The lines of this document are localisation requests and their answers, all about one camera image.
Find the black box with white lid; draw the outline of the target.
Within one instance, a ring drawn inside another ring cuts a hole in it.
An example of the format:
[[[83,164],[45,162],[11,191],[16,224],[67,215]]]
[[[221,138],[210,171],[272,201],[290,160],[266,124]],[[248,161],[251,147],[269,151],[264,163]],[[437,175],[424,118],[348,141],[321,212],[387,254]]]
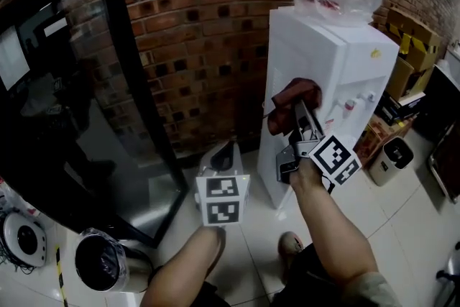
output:
[[[426,94],[423,91],[404,96],[397,101],[397,106],[399,109],[411,109],[416,106],[425,96]]]

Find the cardboard box with striped tape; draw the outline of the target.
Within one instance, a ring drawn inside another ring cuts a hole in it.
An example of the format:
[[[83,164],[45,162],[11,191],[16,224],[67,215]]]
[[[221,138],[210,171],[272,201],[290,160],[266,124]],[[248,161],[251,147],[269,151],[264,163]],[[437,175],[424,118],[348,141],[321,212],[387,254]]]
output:
[[[384,33],[399,45],[399,57],[416,71],[435,63],[441,38],[416,18],[393,7],[387,13]]]

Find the black chair base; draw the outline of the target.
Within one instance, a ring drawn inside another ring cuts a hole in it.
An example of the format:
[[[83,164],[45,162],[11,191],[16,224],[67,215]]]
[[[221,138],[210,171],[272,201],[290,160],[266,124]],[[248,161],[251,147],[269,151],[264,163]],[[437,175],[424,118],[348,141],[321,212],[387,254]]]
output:
[[[460,251],[453,252],[446,266],[436,273],[440,290],[434,307],[460,307]]]

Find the person's right shoe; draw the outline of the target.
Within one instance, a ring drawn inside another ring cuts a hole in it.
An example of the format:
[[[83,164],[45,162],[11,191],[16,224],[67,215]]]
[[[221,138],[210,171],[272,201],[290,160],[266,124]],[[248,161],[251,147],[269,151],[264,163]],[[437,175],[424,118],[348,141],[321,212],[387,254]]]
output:
[[[277,248],[281,260],[289,267],[296,255],[303,251],[304,246],[296,233],[285,232],[280,236]]]

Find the brown cloth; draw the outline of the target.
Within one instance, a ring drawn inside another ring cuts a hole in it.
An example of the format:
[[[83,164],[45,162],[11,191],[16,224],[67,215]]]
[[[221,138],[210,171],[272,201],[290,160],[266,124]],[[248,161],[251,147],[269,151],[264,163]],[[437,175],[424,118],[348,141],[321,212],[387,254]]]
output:
[[[295,105],[303,101],[314,110],[321,106],[320,86],[307,78],[294,78],[278,94],[272,97],[275,108],[268,114],[267,128],[272,136],[289,134],[295,127]]]

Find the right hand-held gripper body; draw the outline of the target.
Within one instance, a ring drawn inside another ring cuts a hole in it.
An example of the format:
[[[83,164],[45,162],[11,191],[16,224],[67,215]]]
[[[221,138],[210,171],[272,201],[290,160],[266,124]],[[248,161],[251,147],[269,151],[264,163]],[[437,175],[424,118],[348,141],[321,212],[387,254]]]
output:
[[[359,172],[362,164],[335,134],[321,139],[290,143],[276,155],[277,181],[290,185],[290,174],[297,171],[302,158],[311,159],[329,180],[330,185],[343,185]]]

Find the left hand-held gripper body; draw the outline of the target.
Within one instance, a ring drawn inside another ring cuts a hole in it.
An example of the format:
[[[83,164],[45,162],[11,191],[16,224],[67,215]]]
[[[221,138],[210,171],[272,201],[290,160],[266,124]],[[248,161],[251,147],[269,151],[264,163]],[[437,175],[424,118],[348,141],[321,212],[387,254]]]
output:
[[[194,198],[204,226],[226,226],[242,222],[247,204],[250,175],[223,174],[201,168],[195,177]]]

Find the white water dispenser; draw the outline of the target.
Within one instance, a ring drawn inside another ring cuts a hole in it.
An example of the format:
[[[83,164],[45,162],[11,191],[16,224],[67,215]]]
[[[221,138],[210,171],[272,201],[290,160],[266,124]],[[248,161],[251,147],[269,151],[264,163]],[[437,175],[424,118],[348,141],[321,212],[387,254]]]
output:
[[[367,24],[320,24],[291,6],[271,10],[269,26],[264,113],[292,80],[312,80],[322,93],[314,114],[324,133],[353,148],[389,81],[398,45]]]

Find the black cabinet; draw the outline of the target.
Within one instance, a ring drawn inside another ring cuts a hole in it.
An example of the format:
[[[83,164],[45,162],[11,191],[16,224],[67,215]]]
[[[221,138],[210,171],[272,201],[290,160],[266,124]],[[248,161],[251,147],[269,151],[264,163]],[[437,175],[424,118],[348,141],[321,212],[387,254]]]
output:
[[[413,128],[425,139],[437,142],[460,118],[460,87],[435,65],[424,93]]]

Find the printed cardboard box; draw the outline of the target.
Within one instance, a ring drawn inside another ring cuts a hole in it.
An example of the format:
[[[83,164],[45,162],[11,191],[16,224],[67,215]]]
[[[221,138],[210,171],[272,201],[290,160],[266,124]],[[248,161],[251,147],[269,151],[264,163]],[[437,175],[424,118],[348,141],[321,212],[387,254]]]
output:
[[[414,117],[410,117],[392,126],[382,118],[373,114],[366,128],[354,146],[354,151],[366,167],[378,154],[382,146],[394,137],[404,137],[413,125]]]

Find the person's left forearm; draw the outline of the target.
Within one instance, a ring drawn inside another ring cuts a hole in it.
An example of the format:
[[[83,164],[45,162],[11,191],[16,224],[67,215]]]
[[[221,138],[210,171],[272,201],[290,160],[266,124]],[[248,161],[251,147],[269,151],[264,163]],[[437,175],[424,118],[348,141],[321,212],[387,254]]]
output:
[[[191,307],[226,244],[226,230],[201,226],[152,278],[140,307]]]

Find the metal framed chair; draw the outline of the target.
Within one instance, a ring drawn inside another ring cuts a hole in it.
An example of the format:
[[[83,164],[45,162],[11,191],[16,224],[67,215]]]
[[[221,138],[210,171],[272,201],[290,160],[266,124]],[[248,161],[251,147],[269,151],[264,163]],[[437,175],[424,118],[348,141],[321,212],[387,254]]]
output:
[[[434,178],[452,203],[460,201],[460,120],[451,125],[428,158]]]

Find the black framed glass panel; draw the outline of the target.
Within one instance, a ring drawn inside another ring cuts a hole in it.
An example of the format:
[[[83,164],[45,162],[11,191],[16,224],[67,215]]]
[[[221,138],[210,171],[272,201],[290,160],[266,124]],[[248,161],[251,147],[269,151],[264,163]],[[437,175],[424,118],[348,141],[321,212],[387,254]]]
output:
[[[125,0],[0,7],[0,178],[75,232],[159,246],[188,186]]]

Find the steel trash can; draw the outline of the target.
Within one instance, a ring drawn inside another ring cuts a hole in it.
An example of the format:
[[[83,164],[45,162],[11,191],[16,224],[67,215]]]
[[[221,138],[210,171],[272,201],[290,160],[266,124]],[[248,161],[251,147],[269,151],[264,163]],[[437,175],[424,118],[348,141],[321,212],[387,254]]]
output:
[[[79,234],[74,255],[79,278],[96,292],[142,293],[154,272],[145,253],[94,228]]]

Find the pile of plastic bags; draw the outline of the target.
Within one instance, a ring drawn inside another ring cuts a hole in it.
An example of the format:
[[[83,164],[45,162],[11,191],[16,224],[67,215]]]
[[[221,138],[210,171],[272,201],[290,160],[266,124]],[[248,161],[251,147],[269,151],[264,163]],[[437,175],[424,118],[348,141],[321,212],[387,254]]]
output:
[[[16,211],[25,216],[38,217],[40,211],[25,201],[0,177],[0,211],[5,213]]]

